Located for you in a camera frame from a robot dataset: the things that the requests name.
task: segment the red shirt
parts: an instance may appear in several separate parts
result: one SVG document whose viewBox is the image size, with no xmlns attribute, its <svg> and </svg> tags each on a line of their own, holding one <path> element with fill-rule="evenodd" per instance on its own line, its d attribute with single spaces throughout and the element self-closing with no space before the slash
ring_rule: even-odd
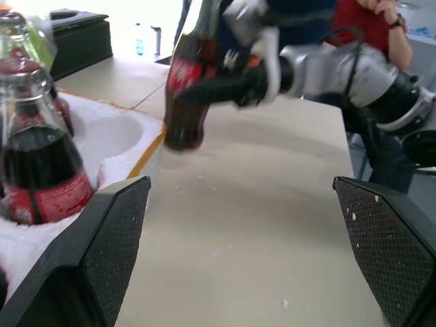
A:
<svg viewBox="0 0 436 327">
<path fill-rule="evenodd" d="M 357 0 L 339 0 L 332 29 L 347 25 L 360 27 L 364 33 L 365 43 L 382 51 L 388 58 L 390 26 L 383 12 L 376 15 L 371 10 L 362 7 Z M 336 39 L 329 40 L 328 43 L 340 46 L 354 41 L 356 41 L 354 34 L 345 31 L 337 34 Z"/>
</svg>

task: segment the bottle neck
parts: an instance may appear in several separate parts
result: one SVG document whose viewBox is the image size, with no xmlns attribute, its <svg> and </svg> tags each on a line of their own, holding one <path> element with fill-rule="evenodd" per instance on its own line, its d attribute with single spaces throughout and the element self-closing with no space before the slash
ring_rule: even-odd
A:
<svg viewBox="0 0 436 327">
<path fill-rule="evenodd" d="M 13 110 L 3 111 L 3 129 L 6 129 L 7 135 L 35 126 L 66 131 L 65 123 L 56 114 L 56 108 L 53 106 L 48 90 L 39 89 L 31 94 L 26 94 L 28 91 L 14 88 L 12 92 L 15 97 L 5 99 L 5 104 L 7 108 Z"/>
<path fill-rule="evenodd" d="M 29 34 L 26 25 L 15 27 L 2 27 L 1 29 L 1 53 L 4 57 L 31 59 L 39 62 L 33 46 L 29 47 Z"/>
<path fill-rule="evenodd" d="M 192 33 L 207 38 L 217 36 L 220 3 L 221 0 L 202 0 L 197 23 Z"/>
</svg>

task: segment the wristwatch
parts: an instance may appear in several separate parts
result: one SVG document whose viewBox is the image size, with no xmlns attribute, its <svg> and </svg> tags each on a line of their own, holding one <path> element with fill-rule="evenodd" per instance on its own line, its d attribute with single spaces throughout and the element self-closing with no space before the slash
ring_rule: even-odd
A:
<svg viewBox="0 0 436 327">
<path fill-rule="evenodd" d="M 396 19 L 394 24 L 389 25 L 389 29 L 394 29 L 395 27 L 398 26 L 405 26 L 406 25 L 406 20 L 404 19 L 404 17 L 402 16 L 398 16 L 398 18 Z"/>
</svg>

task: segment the hand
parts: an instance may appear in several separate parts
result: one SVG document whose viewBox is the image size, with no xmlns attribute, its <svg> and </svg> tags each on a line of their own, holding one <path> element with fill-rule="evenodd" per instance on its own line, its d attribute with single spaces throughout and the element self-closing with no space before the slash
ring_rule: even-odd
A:
<svg viewBox="0 0 436 327">
<path fill-rule="evenodd" d="M 389 25 L 396 22 L 399 15 L 396 11 L 396 1 L 395 0 L 381 0 L 377 7 L 375 7 L 374 12 L 378 15 L 380 12 L 384 12 L 384 19 Z"/>
</svg>

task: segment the white debris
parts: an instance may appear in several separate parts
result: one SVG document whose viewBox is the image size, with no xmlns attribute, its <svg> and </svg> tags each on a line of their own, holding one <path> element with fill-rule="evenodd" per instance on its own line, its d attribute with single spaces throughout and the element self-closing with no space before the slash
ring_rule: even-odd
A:
<svg viewBox="0 0 436 327">
<path fill-rule="evenodd" d="M 288 300 L 282 300 L 281 301 L 281 306 L 283 307 L 283 309 L 287 309 L 289 307 L 289 301 Z"/>
</svg>

